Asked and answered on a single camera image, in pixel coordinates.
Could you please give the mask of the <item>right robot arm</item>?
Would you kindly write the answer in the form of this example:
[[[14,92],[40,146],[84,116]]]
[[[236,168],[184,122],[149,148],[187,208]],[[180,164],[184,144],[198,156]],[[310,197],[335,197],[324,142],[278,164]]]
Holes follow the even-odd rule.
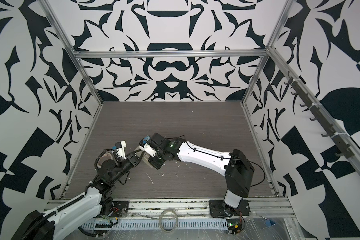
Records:
[[[227,191],[221,204],[210,201],[213,218],[227,218],[240,213],[240,203],[249,196],[255,168],[237,149],[231,153],[206,149],[183,137],[165,138],[158,133],[143,138],[139,147],[149,155],[146,162],[160,169],[164,162],[179,160],[213,170],[225,177]]]

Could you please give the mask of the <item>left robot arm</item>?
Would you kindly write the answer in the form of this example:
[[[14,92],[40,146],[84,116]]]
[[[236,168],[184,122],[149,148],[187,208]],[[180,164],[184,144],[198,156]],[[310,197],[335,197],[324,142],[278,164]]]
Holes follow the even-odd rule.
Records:
[[[106,155],[102,152],[95,160],[97,175],[85,187],[83,193],[75,198],[40,213],[28,214],[16,230],[14,240],[62,240],[88,220],[111,214],[111,194],[115,184],[143,159],[144,154],[138,150],[119,158],[112,154],[110,159],[101,161]]]

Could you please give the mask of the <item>white remote control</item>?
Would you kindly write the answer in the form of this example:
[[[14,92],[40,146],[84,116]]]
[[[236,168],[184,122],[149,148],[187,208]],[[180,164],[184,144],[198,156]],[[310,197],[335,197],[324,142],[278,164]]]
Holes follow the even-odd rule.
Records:
[[[140,147],[136,147],[135,155],[141,160],[141,163],[145,163],[148,167],[153,168],[153,166],[149,163],[149,157],[151,156],[141,150]]]

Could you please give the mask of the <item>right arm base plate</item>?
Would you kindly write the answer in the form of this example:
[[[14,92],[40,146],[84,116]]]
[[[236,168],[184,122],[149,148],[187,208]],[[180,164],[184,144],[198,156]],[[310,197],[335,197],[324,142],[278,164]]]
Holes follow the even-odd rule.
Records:
[[[249,202],[242,199],[237,208],[225,204],[224,200],[209,200],[210,215],[212,218],[230,218],[232,216],[249,216],[251,209]]]

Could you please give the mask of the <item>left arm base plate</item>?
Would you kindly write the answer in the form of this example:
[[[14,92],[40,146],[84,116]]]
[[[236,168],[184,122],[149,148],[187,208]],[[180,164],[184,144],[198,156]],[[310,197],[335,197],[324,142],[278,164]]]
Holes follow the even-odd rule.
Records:
[[[100,215],[121,217],[129,211],[129,201],[110,201],[103,205]]]

